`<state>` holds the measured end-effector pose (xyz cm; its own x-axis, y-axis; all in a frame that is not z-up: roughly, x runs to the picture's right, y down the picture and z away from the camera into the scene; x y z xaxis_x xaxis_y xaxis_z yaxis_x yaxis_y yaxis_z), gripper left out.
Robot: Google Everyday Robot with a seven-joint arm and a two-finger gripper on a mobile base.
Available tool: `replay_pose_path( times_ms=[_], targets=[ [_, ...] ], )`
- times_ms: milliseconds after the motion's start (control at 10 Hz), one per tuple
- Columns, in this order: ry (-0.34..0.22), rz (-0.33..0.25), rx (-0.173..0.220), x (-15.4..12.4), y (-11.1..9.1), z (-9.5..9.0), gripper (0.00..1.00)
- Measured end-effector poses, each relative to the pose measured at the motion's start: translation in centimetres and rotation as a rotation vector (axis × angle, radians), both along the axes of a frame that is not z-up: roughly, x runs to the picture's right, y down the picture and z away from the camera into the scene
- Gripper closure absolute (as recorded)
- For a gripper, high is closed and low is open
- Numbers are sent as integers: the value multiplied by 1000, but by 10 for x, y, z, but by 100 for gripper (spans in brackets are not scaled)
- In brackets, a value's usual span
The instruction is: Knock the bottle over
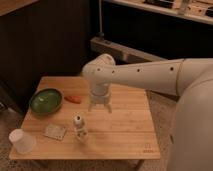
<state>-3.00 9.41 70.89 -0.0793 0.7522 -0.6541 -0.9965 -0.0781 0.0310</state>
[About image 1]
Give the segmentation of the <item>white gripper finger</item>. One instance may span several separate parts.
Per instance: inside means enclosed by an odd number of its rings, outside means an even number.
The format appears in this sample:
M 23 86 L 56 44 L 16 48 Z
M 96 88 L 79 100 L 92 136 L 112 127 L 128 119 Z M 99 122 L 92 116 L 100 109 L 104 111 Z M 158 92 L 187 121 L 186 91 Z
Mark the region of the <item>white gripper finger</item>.
M 95 104 L 89 104 L 89 107 L 88 107 L 88 112 L 91 112 L 92 109 L 94 108 Z
M 108 110 L 109 113 L 112 113 L 112 108 L 111 108 L 111 105 L 110 104 L 107 104 L 106 105 L 106 108 Z

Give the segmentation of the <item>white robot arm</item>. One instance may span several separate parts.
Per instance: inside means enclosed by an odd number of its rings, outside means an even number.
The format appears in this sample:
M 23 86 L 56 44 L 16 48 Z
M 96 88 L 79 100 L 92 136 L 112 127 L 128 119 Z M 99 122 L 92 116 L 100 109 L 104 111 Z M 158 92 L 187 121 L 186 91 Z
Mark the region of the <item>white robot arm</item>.
M 213 171 L 213 58 L 117 65 L 102 54 L 82 75 L 92 103 L 108 99 L 112 83 L 177 96 L 167 171 Z

